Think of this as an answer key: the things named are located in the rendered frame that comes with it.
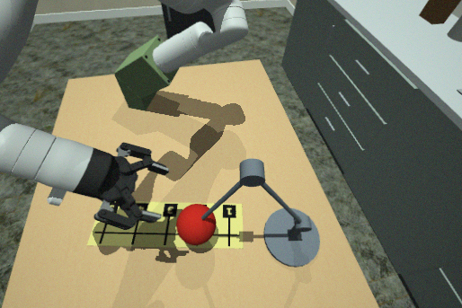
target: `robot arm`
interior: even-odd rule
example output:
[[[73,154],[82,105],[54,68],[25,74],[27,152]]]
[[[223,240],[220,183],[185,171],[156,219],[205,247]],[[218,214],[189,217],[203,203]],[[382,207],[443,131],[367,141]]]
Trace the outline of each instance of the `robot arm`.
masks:
[[[239,0],[160,0],[181,13],[206,9],[211,13],[216,32],[203,22],[171,37],[153,52],[159,68],[172,72],[192,60],[243,38],[248,32],[244,9]],[[38,0],[0,0],[0,82],[24,46]],[[135,188],[136,171],[167,174],[168,169],[153,162],[146,149],[129,146],[132,154],[143,161],[128,164],[123,157],[35,128],[17,124],[0,115],[0,172],[35,180],[48,185],[64,196],[72,191],[103,201],[97,220],[119,228],[130,228],[137,220],[153,222],[159,215],[139,211],[131,192]],[[49,202],[57,204],[51,198]],[[117,202],[129,218],[120,219],[109,202]]]

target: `white baseboard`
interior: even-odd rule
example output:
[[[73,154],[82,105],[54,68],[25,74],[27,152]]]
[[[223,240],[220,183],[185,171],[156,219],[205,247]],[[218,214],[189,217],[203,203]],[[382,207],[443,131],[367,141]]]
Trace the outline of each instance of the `white baseboard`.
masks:
[[[243,1],[245,10],[257,8],[285,7],[291,15],[294,15],[295,6],[289,0],[250,0]],[[118,8],[111,10],[63,12],[49,14],[35,14],[33,25],[51,22],[79,22],[97,19],[141,17],[144,15],[162,15],[162,6]]]

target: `red sphere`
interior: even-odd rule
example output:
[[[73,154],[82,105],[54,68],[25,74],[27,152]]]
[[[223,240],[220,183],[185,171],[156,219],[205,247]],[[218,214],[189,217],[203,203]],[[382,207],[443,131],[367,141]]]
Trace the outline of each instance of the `red sphere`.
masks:
[[[204,205],[189,205],[178,216],[176,229],[182,240],[191,245],[200,245],[208,241],[215,232],[217,221],[210,214],[205,220],[202,216],[209,210]]]

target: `green cube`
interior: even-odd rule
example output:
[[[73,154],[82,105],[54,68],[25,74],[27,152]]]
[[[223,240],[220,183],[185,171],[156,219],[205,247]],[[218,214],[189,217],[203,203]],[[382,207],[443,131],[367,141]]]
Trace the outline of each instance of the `green cube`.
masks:
[[[170,85],[176,71],[164,74],[153,59],[154,49],[161,40],[155,36],[130,53],[115,72],[125,101],[131,109],[146,110],[155,94]]]

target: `lamp base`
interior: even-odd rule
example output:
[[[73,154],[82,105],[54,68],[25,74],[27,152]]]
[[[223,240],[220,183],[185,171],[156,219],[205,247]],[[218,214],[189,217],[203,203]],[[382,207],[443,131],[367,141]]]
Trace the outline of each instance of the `lamp base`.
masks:
[[[287,210],[280,209],[266,222],[264,241],[274,259],[286,266],[300,267],[314,259],[319,251],[319,232],[309,216],[291,209],[302,219],[301,224],[297,225],[297,229],[301,230],[295,229],[299,233],[298,237],[293,236],[294,218]]]

